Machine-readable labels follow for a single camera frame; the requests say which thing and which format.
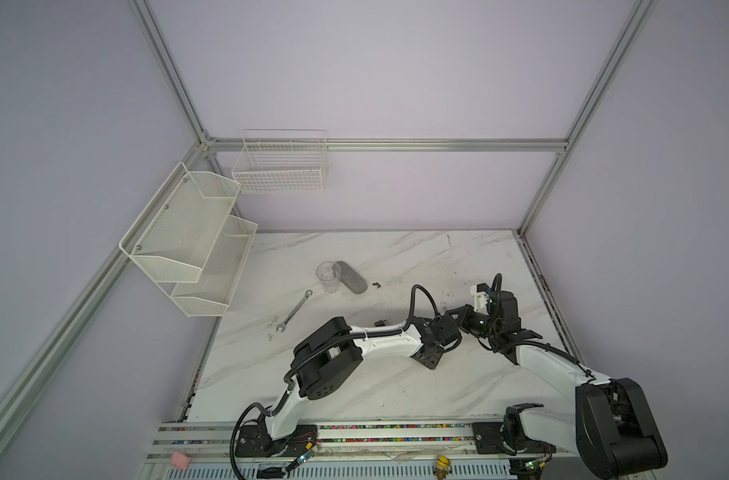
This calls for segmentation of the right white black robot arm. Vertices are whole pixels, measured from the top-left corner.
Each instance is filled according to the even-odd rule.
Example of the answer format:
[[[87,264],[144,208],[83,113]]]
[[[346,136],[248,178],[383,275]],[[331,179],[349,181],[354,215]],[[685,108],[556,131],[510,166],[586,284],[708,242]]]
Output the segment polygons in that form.
[[[578,455],[599,479],[668,464],[667,449],[641,386],[629,378],[596,372],[523,328],[512,293],[478,292],[473,304],[450,309],[446,315],[483,349],[533,373],[572,405],[564,414],[538,402],[509,406],[498,435],[506,453],[517,455],[540,443]]]

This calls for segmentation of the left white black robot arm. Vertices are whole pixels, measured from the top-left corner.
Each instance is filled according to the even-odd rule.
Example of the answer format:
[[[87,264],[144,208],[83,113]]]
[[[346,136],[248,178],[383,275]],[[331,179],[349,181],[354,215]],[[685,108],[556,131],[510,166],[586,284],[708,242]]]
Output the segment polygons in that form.
[[[338,391],[366,360],[409,358],[434,370],[444,354],[462,340],[448,316],[410,317],[396,325],[351,326],[336,317],[294,348],[284,393],[258,416],[262,441],[270,444],[292,436],[312,401]]]

